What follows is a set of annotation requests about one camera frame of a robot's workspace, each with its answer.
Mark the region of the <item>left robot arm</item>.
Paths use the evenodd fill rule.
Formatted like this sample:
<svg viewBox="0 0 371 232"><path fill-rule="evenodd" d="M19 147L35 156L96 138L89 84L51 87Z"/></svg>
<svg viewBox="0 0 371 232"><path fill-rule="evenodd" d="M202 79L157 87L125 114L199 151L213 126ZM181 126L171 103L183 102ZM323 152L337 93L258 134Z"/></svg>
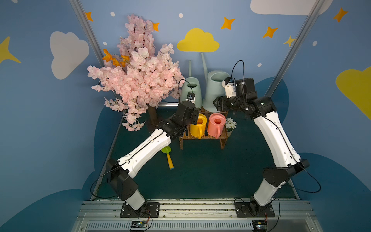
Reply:
<svg viewBox="0 0 371 232"><path fill-rule="evenodd" d="M189 92L186 99L178 104L176 113L161 121L144 142L118 160L107 162L108 184L133 210L139 211L146 204L134 177L155 154L179 139L191 124L197 124L200 109L195 106L194 100L195 94Z"/></svg>

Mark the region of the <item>large grey-blue watering can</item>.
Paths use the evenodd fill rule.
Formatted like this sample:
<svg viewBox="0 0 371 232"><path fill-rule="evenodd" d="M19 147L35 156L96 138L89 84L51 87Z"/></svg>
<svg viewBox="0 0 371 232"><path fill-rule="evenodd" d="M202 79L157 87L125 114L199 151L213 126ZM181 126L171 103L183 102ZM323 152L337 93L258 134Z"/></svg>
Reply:
<svg viewBox="0 0 371 232"><path fill-rule="evenodd" d="M214 106L213 101L220 96L225 96L224 87L222 87L222 82L230 75L224 71L211 71L208 72L204 53L201 53L203 69L206 81L206 92L205 97L202 100L202 107L209 112L217 113L219 110Z"/></svg>

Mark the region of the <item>mint green watering can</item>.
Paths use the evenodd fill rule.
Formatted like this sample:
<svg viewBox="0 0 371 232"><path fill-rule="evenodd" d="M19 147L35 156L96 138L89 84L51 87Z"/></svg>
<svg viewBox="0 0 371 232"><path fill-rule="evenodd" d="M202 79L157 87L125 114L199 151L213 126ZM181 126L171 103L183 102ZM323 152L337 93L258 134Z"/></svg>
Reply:
<svg viewBox="0 0 371 232"><path fill-rule="evenodd" d="M183 84L180 92L180 102L192 101L197 108L202 107L202 92L200 82L192 76L191 60L188 61L188 78L181 81Z"/></svg>

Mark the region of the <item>pink watering can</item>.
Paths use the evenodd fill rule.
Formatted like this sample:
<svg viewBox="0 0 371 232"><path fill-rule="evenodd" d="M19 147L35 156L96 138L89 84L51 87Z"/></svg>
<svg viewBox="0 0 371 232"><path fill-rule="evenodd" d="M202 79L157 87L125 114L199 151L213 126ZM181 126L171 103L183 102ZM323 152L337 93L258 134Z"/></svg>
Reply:
<svg viewBox="0 0 371 232"><path fill-rule="evenodd" d="M209 122L207 127L208 135L219 139L222 134L223 128L226 123L226 118L220 113L213 113L209 116Z"/></svg>

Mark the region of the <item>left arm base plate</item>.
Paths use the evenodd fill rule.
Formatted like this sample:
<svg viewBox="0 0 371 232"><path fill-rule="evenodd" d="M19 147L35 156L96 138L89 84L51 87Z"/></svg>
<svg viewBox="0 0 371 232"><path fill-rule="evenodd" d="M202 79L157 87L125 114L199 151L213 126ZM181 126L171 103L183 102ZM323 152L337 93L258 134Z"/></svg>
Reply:
<svg viewBox="0 0 371 232"><path fill-rule="evenodd" d="M122 205L120 218L158 218L160 210L160 203L145 202L138 210L134 210L128 203Z"/></svg>

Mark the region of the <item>yellow watering can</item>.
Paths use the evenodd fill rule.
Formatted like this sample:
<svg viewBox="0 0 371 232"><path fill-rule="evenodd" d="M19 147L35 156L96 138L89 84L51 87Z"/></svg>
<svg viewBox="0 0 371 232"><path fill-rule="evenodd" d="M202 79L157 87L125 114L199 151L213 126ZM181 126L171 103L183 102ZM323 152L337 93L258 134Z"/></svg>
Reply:
<svg viewBox="0 0 371 232"><path fill-rule="evenodd" d="M202 139L205 134L206 123L207 117L203 114L199 114L197 123L195 125L190 125L190 134L195 138Z"/></svg>

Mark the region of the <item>brown wooden slatted shelf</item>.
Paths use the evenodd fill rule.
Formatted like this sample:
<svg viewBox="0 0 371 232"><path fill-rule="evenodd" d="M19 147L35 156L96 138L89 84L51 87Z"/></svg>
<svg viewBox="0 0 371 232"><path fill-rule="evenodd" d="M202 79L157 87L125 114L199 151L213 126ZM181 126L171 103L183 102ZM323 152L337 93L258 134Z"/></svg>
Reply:
<svg viewBox="0 0 371 232"><path fill-rule="evenodd" d="M221 111L219 112L220 114L224 115L225 118L228 116L228 111ZM222 134L221 136L219 137L219 139L216 139L210 135L208 135L208 132L207 132L207 127L208 127L208 122L209 122L209 116L211 114L213 114L212 112L209 112L209 111L206 111L204 108L201 109L200 111L200 114L203 114L207 117L207 123L206 123L206 129L205 129L205 134L204 136L202 137L202 139L198 139L198 138L195 138L193 137L191 134L190 134L190 127L183 133L183 135L179 138L179 143L180 143L180 149L183 150L184 149L184 141L185 140L218 140L220 142L220 147L221 149L224 149L225 147L225 144L228 140L228 137L227 137L227 131L226 131L226 128L224 126L223 128L223 131L222 131Z"/></svg>

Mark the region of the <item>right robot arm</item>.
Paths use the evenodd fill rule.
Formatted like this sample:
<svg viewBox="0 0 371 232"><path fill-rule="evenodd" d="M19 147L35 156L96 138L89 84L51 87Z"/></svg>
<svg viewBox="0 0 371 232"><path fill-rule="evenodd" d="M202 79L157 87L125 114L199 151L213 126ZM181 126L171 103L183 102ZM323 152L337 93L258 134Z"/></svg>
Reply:
<svg viewBox="0 0 371 232"><path fill-rule="evenodd" d="M254 217L272 213L271 202L277 191L297 173L309 167L291 145L270 97L259 98L252 78L222 81L226 95L213 104L219 111L235 110L249 116L262 132L271 151L274 164L263 170L263 181L250 198L248 210Z"/></svg>

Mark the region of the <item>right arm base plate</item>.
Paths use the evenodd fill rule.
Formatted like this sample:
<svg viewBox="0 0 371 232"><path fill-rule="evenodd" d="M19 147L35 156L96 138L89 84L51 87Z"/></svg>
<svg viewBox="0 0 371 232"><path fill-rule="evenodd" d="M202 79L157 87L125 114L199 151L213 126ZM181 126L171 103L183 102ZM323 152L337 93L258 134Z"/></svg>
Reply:
<svg viewBox="0 0 371 232"><path fill-rule="evenodd" d="M238 218L274 218L275 212L272 204L260 206L255 202L237 202L235 203L236 215Z"/></svg>

